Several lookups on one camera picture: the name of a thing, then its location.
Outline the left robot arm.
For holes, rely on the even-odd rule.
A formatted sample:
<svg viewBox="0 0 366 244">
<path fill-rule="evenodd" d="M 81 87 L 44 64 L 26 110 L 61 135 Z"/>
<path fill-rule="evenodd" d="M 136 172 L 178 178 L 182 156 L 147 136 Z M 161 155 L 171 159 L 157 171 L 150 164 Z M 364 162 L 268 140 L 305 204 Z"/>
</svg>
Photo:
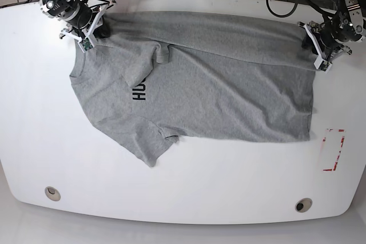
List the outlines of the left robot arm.
<svg viewBox="0 0 366 244">
<path fill-rule="evenodd" d="M 334 13 L 321 9 L 311 0 L 305 1 L 322 15 L 324 22 L 298 23 L 307 34 L 303 48 L 310 47 L 317 54 L 314 61 L 317 70 L 328 71 L 336 58 L 352 54 L 347 42 L 365 40 L 365 0 L 331 0 L 336 8 Z"/>
</svg>

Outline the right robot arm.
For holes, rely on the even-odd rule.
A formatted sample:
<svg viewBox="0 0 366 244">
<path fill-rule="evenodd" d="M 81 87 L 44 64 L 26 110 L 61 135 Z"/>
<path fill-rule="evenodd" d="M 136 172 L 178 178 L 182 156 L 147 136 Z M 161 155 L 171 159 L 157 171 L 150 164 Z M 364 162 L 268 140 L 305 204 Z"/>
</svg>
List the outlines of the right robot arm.
<svg viewBox="0 0 366 244">
<path fill-rule="evenodd" d="M 83 50 L 91 49 L 96 38 L 110 37 L 104 14 L 115 3 L 108 0 L 40 0 L 45 15 L 66 23 L 59 37 L 73 38 Z"/>
</svg>

